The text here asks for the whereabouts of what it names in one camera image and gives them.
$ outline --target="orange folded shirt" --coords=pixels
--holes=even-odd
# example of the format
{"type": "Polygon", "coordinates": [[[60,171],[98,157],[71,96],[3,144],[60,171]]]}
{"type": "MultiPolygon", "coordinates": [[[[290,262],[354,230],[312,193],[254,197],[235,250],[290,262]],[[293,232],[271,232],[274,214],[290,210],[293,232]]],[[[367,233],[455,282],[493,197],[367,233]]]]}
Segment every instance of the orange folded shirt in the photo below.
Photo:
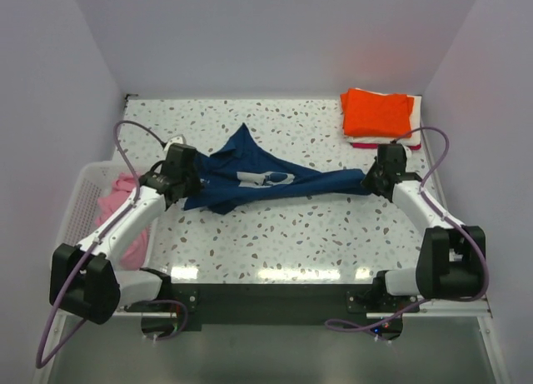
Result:
{"type": "Polygon", "coordinates": [[[349,137],[399,137],[411,130],[414,98],[381,95],[351,88],[341,94],[342,128],[349,137]]]}

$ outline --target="glass panel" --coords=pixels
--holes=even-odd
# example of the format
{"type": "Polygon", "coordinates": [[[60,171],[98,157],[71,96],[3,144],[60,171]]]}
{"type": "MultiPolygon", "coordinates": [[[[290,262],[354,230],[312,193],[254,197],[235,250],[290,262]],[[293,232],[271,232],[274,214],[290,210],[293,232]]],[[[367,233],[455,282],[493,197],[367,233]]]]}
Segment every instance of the glass panel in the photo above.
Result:
{"type": "MultiPolygon", "coordinates": [[[[66,330],[75,322],[69,318],[66,330]]],[[[142,340],[140,318],[87,324],[60,352],[53,383],[493,383],[477,319],[405,319],[391,346],[323,327],[204,326],[142,340]]]]}

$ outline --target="lavender wall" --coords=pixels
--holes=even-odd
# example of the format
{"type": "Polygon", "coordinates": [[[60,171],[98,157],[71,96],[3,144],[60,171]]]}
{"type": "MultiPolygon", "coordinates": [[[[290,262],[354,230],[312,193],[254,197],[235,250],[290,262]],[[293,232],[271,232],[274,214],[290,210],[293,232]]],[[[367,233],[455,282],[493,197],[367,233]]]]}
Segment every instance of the lavender wall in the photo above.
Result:
{"type": "Polygon", "coordinates": [[[77,0],[126,92],[421,93],[475,0],[77,0]]]}
{"type": "Polygon", "coordinates": [[[29,382],[52,246],[121,93],[74,0],[0,0],[0,382],[29,382]]]}
{"type": "Polygon", "coordinates": [[[533,377],[532,27],[531,0],[477,0],[424,94],[426,121],[451,137],[449,206],[486,230],[491,308],[516,383],[533,377]]]}

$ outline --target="folded clothes stack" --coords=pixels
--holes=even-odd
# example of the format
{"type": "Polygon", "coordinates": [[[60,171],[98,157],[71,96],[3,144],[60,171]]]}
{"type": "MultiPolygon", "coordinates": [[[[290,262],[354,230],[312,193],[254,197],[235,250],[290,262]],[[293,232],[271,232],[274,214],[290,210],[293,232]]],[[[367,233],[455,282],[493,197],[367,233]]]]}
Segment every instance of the folded clothes stack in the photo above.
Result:
{"type": "MultiPolygon", "coordinates": [[[[419,96],[350,88],[341,94],[341,106],[344,135],[356,148],[375,148],[377,144],[388,143],[420,127],[419,96]]],[[[398,142],[411,149],[420,149],[420,132],[413,132],[398,142]]]]}

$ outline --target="cable connector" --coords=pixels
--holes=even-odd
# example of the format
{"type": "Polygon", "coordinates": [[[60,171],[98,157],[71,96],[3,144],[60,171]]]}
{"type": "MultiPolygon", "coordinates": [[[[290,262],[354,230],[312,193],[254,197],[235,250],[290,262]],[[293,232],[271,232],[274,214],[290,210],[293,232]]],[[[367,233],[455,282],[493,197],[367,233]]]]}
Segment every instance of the cable connector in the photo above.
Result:
{"type": "Polygon", "coordinates": [[[444,212],[442,212],[442,214],[441,214],[441,220],[442,220],[443,222],[446,222],[446,221],[448,220],[448,217],[450,217],[450,213],[449,213],[447,210],[445,210],[444,212]]]}

